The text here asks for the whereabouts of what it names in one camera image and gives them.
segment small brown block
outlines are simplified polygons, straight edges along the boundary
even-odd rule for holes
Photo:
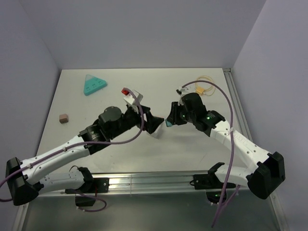
[[[68,115],[67,114],[62,114],[59,115],[59,121],[61,124],[65,124],[68,122]]]

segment white table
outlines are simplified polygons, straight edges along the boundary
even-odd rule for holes
[[[86,74],[102,78],[108,86],[89,96],[83,94]],[[71,139],[91,125],[108,106],[117,106],[122,112],[126,105],[121,90],[135,89],[143,94],[142,104],[151,108],[153,115],[166,118],[171,102],[178,101],[175,90],[201,75],[211,76],[228,96],[227,83],[221,68],[171,69],[93,69],[63,70],[52,101],[46,126],[39,145],[42,154]],[[208,110],[216,110],[230,120],[230,111],[223,95],[203,96]],[[59,123],[60,114],[68,114],[67,124]],[[236,117],[234,127],[239,129]],[[114,141],[131,138],[138,132],[133,128]],[[230,151],[217,141],[197,131],[192,124],[163,126],[160,139],[143,132],[136,140],[124,145],[111,145],[100,152],[76,160],[56,172],[67,172],[72,165],[87,167],[91,172],[148,172],[208,170],[217,162],[228,163]],[[233,164],[244,167],[235,157]]]

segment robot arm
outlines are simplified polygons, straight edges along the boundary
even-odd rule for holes
[[[79,167],[76,171],[64,174],[52,174],[52,172],[74,160],[92,155],[110,145],[110,140],[131,129],[134,126],[141,128],[141,116],[136,102],[128,91],[123,90],[127,110],[122,113],[117,107],[111,106],[98,116],[94,123],[81,131],[71,140],[65,142],[42,155],[20,161],[13,158],[7,162],[6,176],[29,167],[11,177],[8,186],[14,205],[22,205],[35,199],[39,194],[60,189],[78,189],[86,192],[93,183],[93,177],[85,167]],[[142,95],[134,91],[138,101]],[[151,114],[150,108],[141,106],[146,115],[143,130],[149,134],[155,132],[164,121],[163,118]]]
[[[192,123],[197,130],[231,149],[230,124],[218,112],[208,111],[197,93],[182,95],[179,102],[171,104],[171,112],[166,119],[167,127],[186,123]],[[271,154],[238,131],[232,131],[234,153],[247,167],[232,167],[228,182],[248,186],[257,197],[266,199],[285,179],[283,156],[278,152]],[[227,169],[228,165],[224,163],[216,164],[209,170],[203,182],[222,185]],[[198,189],[206,189],[207,185],[200,187],[200,184],[200,181],[194,182],[195,188],[197,186]]]

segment gray wall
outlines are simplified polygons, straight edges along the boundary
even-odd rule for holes
[[[34,156],[59,70],[18,0],[0,0],[0,177],[6,161]],[[5,184],[1,198],[9,198]],[[1,230],[11,230],[17,207],[0,204]]]
[[[307,12],[307,0],[268,0],[233,71],[254,141],[284,155],[278,193],[294,231],[308,227]]]
[[[62,69],[232,67],[265,0],[20,0]]]

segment purple cable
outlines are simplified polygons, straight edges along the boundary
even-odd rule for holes
[[[184,88],[184,87],[186,87],[186,86],[188,86],[188,85],[190,85],[192,83],[208,83],[208,84],[211,84],[214,87],[216,87],[223,94],[223,96],[226,98],[226,100],[228,102],[228,105],[229,105],[229,108],[230,108],[230,113],[231,113],[230,128],[232,128],[233,127],[233,109],[232,109],[231,102],[230,102],[227,94],[223,91],[223,89],[221,89],[215,83],[212,83],[212,82],[206,81],[206,80],[195,80],[195,81],[186,83],[185,85],[182,86],[182,88]],[[222,203],[223,197],[224,197],[225,192],[226,192],[227,183],[228,183],[229,175],[230,175],[231,168],[232,168],[233,158],[234,158],[234,137],[233,137],[233,131],[232,130],[230,130],[230,136],[231,136],[231,157],[230,157],[230,163],[229,163],[229,167],[228,167],[228,171],[227,171],[227,174],[226,174],[225,181],[223,182],[223,186],[222,186],[222,190],[221,190],[221,195],[220,195],[220,199],[219,199],[219,204],[217,206],[217,210],[216,210],[216,213],[215,213],[215,216],[214,216],[214,219],[213,219],[211,227],[214,227],[218,217],[220,216],[220,214],[222,212],[223,206],[227,206],[227,204],[229,203],[230,199],[232,199],[234,197],[234,195],[237,193],[237,191],[235,191],[233,193],[234,195],[232,195],[229,200],[227,200],[225,203]]]
[[[135,102],[136,102],[136,104],[137,104],[137,106],[138,106],[138,108],[139,108],[140,115],[141,115],[141,126],[140,126],[140,130],[138,131],[138,133],[137,133],[133,138],[131,138],[131,139],[127,140],[127,141],[119,141],[119,142],[108,142],[108,141],[88,141],[88,142],[80,142],[80,143],[74,143],[74,144],[72,144],[72,145],[67,146],[67,147],[66,147],[66,150],[69,150],[69,149],[74,148],[74,147],[76,147],[76,146],[85,145],[85,144],[103,144],[103,145],[106,145],[106,144],[125,144],[125,143],[129,143],[129,142],[133,141],[134,139],[136,139],[136,138],[142,133],[143,127],[144,127],[144,117],[143,117],[143,110],[142,110],[142,107],[141,107],[141,105],[140,105],[140,102],[138,101],[137,97],[134,95],[134,93],[133,93],[130,89],[128,89],[128,88],[123,88],[123,90],[127,90],[127,91],[131,94],[131,96],[134,98],[134,100],[135,100]],[[39,164],[39,163],[41,163],[41,162],[43,162],[43,161],[45,161],[45,160],[47,160],[47,159],[49,159],[49,158],[51,158],[51,157],[57,155],[57,154],[60,154],[60,153],[62,153],[62,152],[64,152],[64,150],[63,150],[63,149],[60,149],[60,150],[58,150],[58,151],[56,151],[56,152],[54,152],[54,153],[51,153],[51,154],[47,155],[46,157],[44,157],[44,158],[42,158],[42,159],[40,159],[40,160],[37,160],[37,161],[33,162],[33,163],[31,164],[31,167],[33,167],[33,166],[35,166],[35,165],[37,165],[37,164]],[[28,167],[28,166],[25,166],[25,167],[23,167],[23,168],[17,170],[16,172],[13,172],[12,174],[8,175],[3,181],[0,182],[0,188],[1,188],[1,187],[5,184],[5,182],[7,182],[10,178],[12,178],[12,177],[15,176],[16,174],[18,174],[18,173],[20,173],[20,172],[26,170],[27,168],[29,168],[29,167]],[[0,199],[0,202],[9,202],[9,201],[12,201],[12,199]]]
[[[227,207],[227,205],[229,204],[229,202],[233,199],[233,197],[239,192],[240,189],[240,185],[237,185],[235,188],[235,191],[232,193],[232,195],[230,196],[230,198],[222,204],[223,208],[221,209],[221,212],[225,209],[225,207]]]

